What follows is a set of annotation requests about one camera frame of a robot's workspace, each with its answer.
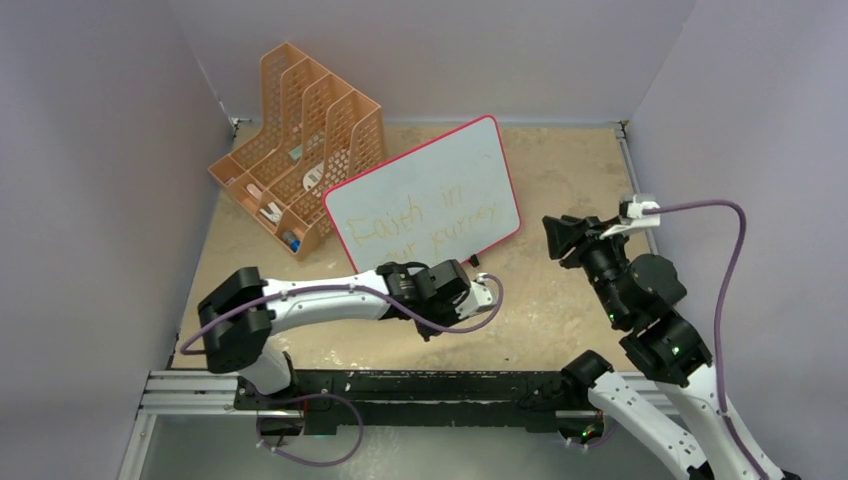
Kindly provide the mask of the pink framed whiteboard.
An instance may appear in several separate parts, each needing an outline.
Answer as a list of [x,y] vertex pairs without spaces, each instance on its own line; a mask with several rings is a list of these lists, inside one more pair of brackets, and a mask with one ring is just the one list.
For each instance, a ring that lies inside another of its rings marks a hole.
[[522,226],[492,115],[329,188],[323,205],[355,271],[466,261]]

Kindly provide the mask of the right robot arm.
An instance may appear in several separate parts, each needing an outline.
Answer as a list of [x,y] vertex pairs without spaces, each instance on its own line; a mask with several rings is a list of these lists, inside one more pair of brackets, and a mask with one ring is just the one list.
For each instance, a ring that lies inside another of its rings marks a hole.
[[627,258],[615,221],[546,216],[548,254],[582,269],[631,363],[671,402],[675,422],[637,393],[599,354],[586,351],[562,371],[561,392],[589,403],[648,448],[677,479],[794,479],[758,445],[718,388],[718,356],[675,309],[686,295],[673,263]]

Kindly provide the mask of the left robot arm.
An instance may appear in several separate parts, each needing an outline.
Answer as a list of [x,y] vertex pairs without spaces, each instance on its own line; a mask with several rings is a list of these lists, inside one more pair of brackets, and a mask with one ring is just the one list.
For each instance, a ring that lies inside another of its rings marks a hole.
[[461,322],[491,314],[497,297],[484,276],[470,279],[456,260],[434,266],[388,262],[347,277],[284,281],[261,276],[258,268],[236,270],[198,304],[200,330],[181,346],[203,346],[206,368],[238,373],[272,408],[297,399],[290,356],[271,346],[273,336],[299,327],[339,320],[411,320],[429,340],[461,333]]

